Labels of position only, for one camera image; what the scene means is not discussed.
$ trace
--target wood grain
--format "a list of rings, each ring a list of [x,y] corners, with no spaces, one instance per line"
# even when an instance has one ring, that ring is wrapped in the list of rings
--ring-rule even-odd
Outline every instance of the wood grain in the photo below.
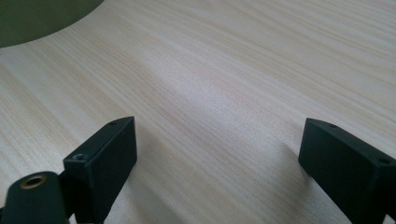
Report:
[[[126,116],[106,223],[348,223],[297,162],[307,117],[396,157],[395,1],[106,0],[0,54],[0,205]]]

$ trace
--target wooden surface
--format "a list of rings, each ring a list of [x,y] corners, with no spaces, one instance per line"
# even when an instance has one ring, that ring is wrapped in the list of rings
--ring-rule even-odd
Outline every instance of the wooden surface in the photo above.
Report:
[[[393,0],[106,0],[0,54],[0,206],[127,116],[106,223],[348,223],[297,162],[307,117],[396,157]]]

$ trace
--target mounting hole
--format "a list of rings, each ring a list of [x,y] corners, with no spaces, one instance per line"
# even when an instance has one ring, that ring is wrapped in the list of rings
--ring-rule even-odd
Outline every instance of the mounting hole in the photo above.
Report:
[[[77,154],[77,155],[73,156],[73,160],[76,160],[76,161],[85,161],[85,160],[87,160],[87,158],[88,158],[88,156],[85,154]]]
[[[45,175],[34,175],[30,178],[25,179],[21,183],[21,189],[33,189],[36,188],[40,185],[42,185],[44,182],[46,182],[47,177]]]
[[[378,162],[379,162],[379,163],[382,163],[382,164],[390,164],[390,161],[389,161],[389,160],[383,159],[383,158],[378,159]]]

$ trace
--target light wood tabletop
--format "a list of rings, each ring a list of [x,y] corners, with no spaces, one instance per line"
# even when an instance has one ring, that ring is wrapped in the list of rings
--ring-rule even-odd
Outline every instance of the light wood tabletop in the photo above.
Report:
[[[297,162],[304,121],[396,157],[396,1],[106,0],[0,49],[0,103],[0,206],[134,116],[106,223],[349,223]]]

